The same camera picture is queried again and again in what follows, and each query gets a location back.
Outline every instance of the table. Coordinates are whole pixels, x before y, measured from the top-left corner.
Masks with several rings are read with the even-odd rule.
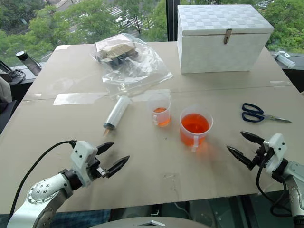
[[[60,211],[257,193],[257,168],[249,171],[226,149],[226,145],[232,145],[246,156],[254,157],[257,146],[246,141],[240,131],[250,131],[266,139],[282,133],[288,147],[285,157],[304,163],[301,140],[304,100],[266,49],[250,72],[181,75],[174,42],[150,45],[174,74],[174,78],[151,88],[170,90],[171,125],[154,126],[146,114],[145,99],[135,99],[118,130],[103,138],[103,122],[115,104],[109,97],[101,96],[92,104],[53,105],[57,94],[105,92],[101,68],[88,56],[92,46],[75,45],[56,50],[0,136],[0,178],[6,186],[0,198],[1,214],[9,212],[20,180],[37,157],[64,140],[86,140],[96,146],[104,141],[115,142],[109,152],[99,157],[105,167],[126,155],[130,155],[130,159],[112,178],[96,180],[87,189],[75,191]],[[244,122],[240,117],[243,102],[256,103],[266,113],[293,122]],[[194,103],[206,107],[214,117],[201,153],[191,153],[179,140],[179,115]],[[70,167],[71,151],[69,145],[62,145],[40,162],[26,181],[17,207],[33,183]],[[267,191],[281,189],[280,184],[264,173],[260,182]]]

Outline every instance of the clear plastic bag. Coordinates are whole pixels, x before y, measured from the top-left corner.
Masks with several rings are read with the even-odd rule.
[[[149,45],[126,33],[96,42],[92,57],[106,70],[102,80],[112,97],[134,96],[173,77]]]

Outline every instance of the white storage box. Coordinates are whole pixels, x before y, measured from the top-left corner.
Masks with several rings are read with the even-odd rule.
[[[273,30],[251,5],[179,5],[181,72],[250,70]]]

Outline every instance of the small plastic cup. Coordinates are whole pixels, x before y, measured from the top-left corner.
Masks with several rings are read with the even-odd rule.
[[[170,123],[170,98],[165,95],[153,95],[148,100],[147,106],[152,114],[153,123],[159,127],[165,127]]]
[[[180,114],[180,139],[192,152],[203,143],[213,125],[212,115],[204,108],[193,105]]]

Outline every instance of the metal latch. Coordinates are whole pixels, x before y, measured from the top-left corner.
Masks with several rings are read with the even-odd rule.
[[[232,32],[231,28],[226,30],[226,34],[225,34],[225,37],[224,37],[224,44],[228,43],[230,35],[231,35],[231,32]]]

